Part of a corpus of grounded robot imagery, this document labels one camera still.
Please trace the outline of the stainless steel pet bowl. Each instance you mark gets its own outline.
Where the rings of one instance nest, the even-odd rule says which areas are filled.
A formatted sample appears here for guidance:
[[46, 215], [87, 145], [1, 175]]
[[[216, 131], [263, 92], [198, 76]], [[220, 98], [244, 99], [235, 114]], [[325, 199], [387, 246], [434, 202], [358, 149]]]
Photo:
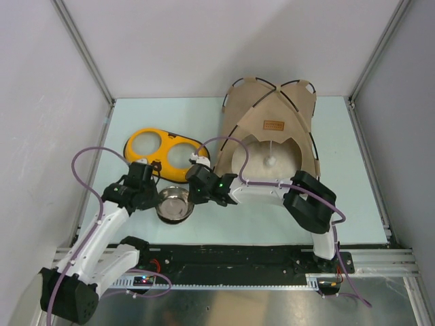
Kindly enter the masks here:
[[194, 204], [188, 200], [189, 191], [182, 187], [170, 186], [159, 193], [157, 216], [167, 224], [179, 224], [185, 221], [194, 210]]

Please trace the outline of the yellow pet bowl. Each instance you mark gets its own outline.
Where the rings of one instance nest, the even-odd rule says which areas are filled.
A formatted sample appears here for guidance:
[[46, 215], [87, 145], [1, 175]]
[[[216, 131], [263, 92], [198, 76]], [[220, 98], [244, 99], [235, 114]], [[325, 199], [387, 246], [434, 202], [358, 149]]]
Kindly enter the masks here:
[[196, 150], [199, 156], [210, 157], [208, 149], [195, 139], [157, 128], [143, 128], [128, 139], [123, 155], [129, 162], [145, 159], [154, 166], [153, 175], [183, 184], [191, 167], [190, 156]]

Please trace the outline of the cream plush cushion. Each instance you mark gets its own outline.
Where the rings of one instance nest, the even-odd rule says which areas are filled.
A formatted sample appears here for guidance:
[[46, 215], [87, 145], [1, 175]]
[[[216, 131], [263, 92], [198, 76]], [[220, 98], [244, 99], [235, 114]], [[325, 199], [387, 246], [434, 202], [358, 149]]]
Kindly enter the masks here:
[[242, 172], [246, 180], [290, 178], [302, 166], [301, 150], [293, 139], [278, 143], [247, 137], [243, 143], [249, 152], [248, 162]]

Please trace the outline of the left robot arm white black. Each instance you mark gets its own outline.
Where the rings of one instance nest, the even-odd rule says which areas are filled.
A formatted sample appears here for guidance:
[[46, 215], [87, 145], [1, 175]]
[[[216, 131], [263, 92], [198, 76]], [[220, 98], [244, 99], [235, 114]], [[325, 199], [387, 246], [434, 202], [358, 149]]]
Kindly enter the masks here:
[[83, 325], [97, 309], [108, 288], [127, 270], [145, 270], [151, 262], [148, 251], [121, 244], [106, 259], [101, 256], [110, 240], [135, 211], [158, 204], [154, 167], [141, 159], [130, 163], [119, 182], [105, 188], [99, 211], [84, 235], [55, 267], [42, 268], [40, 305], [47, 325], [53, 316]]

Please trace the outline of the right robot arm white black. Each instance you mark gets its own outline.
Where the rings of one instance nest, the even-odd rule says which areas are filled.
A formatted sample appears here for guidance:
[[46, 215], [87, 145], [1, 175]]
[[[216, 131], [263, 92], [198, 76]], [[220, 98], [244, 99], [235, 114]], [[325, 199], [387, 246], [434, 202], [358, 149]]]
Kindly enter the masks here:
[[194, 164], [186, 174], [188, 200], [210, 201], [220, 206], [252, 202], [282, 206], [296, 223], [311, 233], [315, 267], [330, 272], [338, 265], [332, 214], [336, 194], [309, 173], [298, 170], [289, 180], [242, 181], [239, 175], [217, 176], [203, 164]]

